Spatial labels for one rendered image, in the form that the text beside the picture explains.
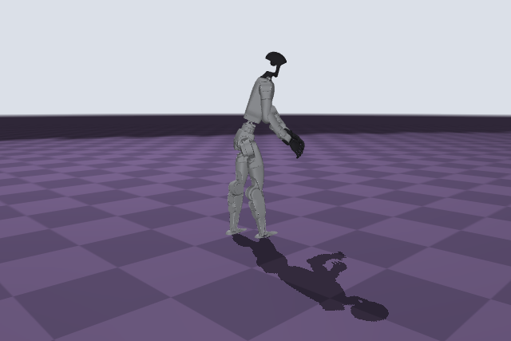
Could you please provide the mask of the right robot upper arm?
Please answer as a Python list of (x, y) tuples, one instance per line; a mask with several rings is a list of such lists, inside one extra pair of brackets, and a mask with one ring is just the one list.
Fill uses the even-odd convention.
[[(272, 86), (269, 82), (263, 81), (259, 84), (259, 94), (261, 100), (261, 109), (262, 109), (262, 122), (265, 124), (269, 124), (269, 120), (267, 115), (271, 113), (271, 92)], [(274, 114), (275, 115), (275, 114)]]

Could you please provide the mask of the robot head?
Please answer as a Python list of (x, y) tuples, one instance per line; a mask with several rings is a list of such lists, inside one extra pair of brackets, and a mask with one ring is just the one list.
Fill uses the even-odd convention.
[(276, 65), (276, 71), (274, 73), (266, 71), (266, 73), (264, 75), (262, 75), (261, 78), (268, 78), (268, 77), (272, 78), (272, 76), (278, 77), (280, 66), (282, 64), (287, 63), (286, 58), (282, 54), (277, 53), (277, 52), (270, 52), (269, 54), (267, 54), (267, 56), (265, 58), (270, 61), (272, 66)]

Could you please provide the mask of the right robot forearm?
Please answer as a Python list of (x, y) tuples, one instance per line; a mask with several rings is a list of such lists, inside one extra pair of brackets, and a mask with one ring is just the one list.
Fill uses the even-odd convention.
[(283, 128), (280, 126), (280, 124), (279, 124), (279, 122), (277, 121), (277, 119), (276, 119), (276, 117), (275, 117), (274, 113), (269, 113), (269, 114), (267, 115), (267, 118), (268, 118), (269, 122), (271, 123), (271, 124), (269, 125), (269, 129), (270, 129), (270, 130), (272, 130), (272, 131), (276, 134), (276, 136), (277, 136), (279, 139), (281, 139), (281, 141), (282, 141), (282, 140), (286, 140), (286, 141), (289, 143), (289, 142), (290, 142), (290, 140), (291, 140), (291, 136), (290, 136), (289, 134), (287, 134), (286, 130), (285, 130), (285, 129), (283, 129)]

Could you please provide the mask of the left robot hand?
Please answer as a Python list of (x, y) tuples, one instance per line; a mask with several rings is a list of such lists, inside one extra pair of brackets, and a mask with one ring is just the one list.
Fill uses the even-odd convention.
[(285, 129), (285, 130), (286, 130), (287, 134), (289, 134), (291, 137), (293, 137), (293, 139), (295, 139), (295, 140), (297, 140), (297, 141), (302, 141), (302, 144), (301, 144), (301, 145), (302, 145), (303, 147), (305, 147), (303, 140), (302, 140), (302, 139), (300, 139), (300, 137), (299, 137), (298, 135), (294, 134), (294, 133), (292, 132), (292, 130), (288, 130), (288, 129)]

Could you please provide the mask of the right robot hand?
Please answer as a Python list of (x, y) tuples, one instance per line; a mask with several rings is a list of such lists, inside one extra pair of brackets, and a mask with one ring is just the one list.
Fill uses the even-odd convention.
[(304, 147), (301, 145), (302, 141), (294, 140), (293, 137), (291, 138), (289, 143), (286, 140), (282, 140), (282, 141), (286, 145), (290, 145), (291, 146), (292, 151), (295, 152), (295, 154), (297, 155), (296, 158), (299, 158), (301, 156), (301, 154), (303, 154)]

